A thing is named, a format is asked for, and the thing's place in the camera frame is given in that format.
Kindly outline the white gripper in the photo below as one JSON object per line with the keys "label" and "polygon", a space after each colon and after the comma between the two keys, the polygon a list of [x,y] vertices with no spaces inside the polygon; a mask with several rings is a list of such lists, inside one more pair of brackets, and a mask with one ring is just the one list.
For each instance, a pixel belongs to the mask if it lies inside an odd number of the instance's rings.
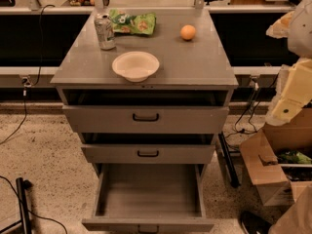
{"label": "white gripper", "polygon": [[265,116],[271,126],[289,123],[312,100],[312,59],[300,58],[294,65],[282,65]]}

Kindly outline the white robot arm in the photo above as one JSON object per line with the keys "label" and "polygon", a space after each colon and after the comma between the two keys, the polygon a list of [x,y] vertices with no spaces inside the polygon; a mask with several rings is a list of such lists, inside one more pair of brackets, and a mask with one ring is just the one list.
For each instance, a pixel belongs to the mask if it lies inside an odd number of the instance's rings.
{"label": "white robot arm", "polygon": [[281,67],[276,96],[265,118],[271,126],[282,126],[312,100],[312,0],[302,0],[294,11],[270,25],[266,34],[277,39],[285,37],[289,51],[299,56],[291,67]]}

